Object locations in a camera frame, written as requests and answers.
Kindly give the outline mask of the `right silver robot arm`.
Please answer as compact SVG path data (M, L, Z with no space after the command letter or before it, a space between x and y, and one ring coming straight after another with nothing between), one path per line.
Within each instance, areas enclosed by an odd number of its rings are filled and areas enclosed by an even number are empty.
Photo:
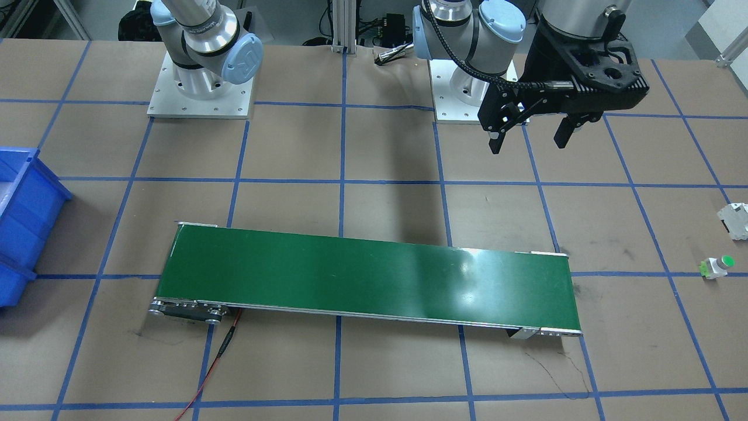
M219 1L153 1L150 13L187 98L218 98L259 71L262 41Z

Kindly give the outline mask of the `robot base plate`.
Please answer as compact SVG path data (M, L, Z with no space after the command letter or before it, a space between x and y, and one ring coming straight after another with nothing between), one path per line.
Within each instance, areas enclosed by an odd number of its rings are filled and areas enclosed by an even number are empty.
M235 85L208 69L176 66L166 53L147 109L153 118L250 118L254 82Z
M470 77L449 60L430 60L428 68L436 122L479 125L477 114L489 84Z

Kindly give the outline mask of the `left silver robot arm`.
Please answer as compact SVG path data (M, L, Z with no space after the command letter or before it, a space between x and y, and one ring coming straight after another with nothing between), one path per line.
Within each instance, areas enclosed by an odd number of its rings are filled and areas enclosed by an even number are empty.
M632 109L649 93L631 41L622 34L628 1L542 1L524 70L505 74L527 17L509 1L422 1L413 10L414 51L449 60L488 85L477 117L493 154L507 132L534 115L561 113L553 140L560 149L604 112Z

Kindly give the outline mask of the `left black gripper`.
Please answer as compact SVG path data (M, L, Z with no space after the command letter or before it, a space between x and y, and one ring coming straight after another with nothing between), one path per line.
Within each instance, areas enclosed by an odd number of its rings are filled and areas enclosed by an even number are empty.
M479 123L489 133L492 154L500 154L505 134L532 115L562 113L553 141L564 149L572 134L585 123L598 122L603 111L583 109L577 98L573 74L559 54L562 34L539 16L524 71L518 82L491 83L478 112Z

